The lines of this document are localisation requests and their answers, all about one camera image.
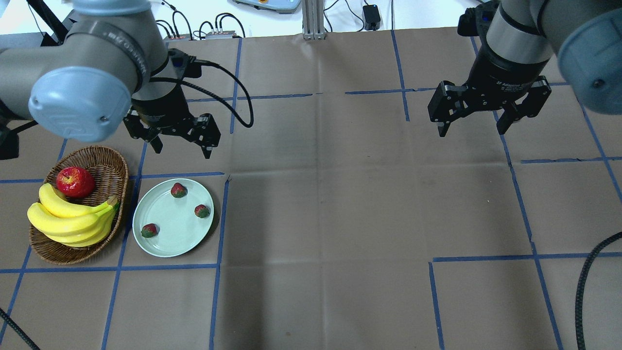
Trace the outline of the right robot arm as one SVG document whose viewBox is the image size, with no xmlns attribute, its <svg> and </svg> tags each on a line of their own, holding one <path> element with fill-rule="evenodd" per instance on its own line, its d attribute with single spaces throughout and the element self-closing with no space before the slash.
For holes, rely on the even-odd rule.
<svg viewBox="0 0 622 350">
<path fill-rule="evenodd" d="M 552 91 L 542 75 L 552 56 L 579 102 L 597 113 L 621 113 L 619 0 L 490 0 L 466 9 L 457 32 L 478 37 L 481 46 L 466 82 L 440 82 L 429 102 L 440 137 L 478 111 L 502 109 L 500 135 L 536 117 Z"/>
</svg>

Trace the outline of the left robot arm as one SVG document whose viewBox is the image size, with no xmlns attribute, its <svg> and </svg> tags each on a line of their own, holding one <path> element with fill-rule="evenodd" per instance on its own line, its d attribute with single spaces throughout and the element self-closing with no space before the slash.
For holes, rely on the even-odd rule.
<svg viewBox="0 0 622 350">
<path fill-rule="evenodd" d="M 182 86 L 202 60 L 169 49 L 147 0 L 76 0 L 78 21 L 59 46 L 1 49 L 1 159 L 18 157 L 18 133 L 39 124 L 62 138 L 101 142 L 125 124 L 156 153 L 160 135 L 220 142 L 215 118 L 194 117 Z"/>
</svg>

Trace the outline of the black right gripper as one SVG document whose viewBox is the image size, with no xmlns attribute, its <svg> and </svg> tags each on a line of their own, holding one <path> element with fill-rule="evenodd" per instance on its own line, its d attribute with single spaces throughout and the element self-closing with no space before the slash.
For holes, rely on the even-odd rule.
<svg viewBox="0 0 622 350">
<path fill-rule="evenodd" d="M 478 111 L 502 109 L 499 135 L 540 113 L 552 91 L 542 71 L 553 51 L 527 20 L 528 12 L 527 1 L 490 0 L 460 16 L 458 34 L 478 37 L 481 46 L 466 82 L 440 82 L 427 106 L 440 137 L 453 122 Z"/>
</svg>

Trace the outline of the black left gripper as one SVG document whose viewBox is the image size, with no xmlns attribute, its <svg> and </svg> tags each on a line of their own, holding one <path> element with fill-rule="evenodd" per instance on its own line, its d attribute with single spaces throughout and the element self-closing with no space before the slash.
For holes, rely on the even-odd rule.
<svg viewBox="0 0 622 350">
<path fill-rule="evenodd" d="M 130 137 L 147 142 L 156 154 L 164 148 L 160 135 L 181 137 L 200 146 L 204 158 L 209 159 L 220 143 L 220 130 L 213 115 L 191 114 L 182 90 L 184 78 L 201 75 L 196 57 L 168 49 L 167 65 L 152 77 L 163 81 L 149 82 L 132 98 L 131 109 L 123 120 Z"/>
</svg>

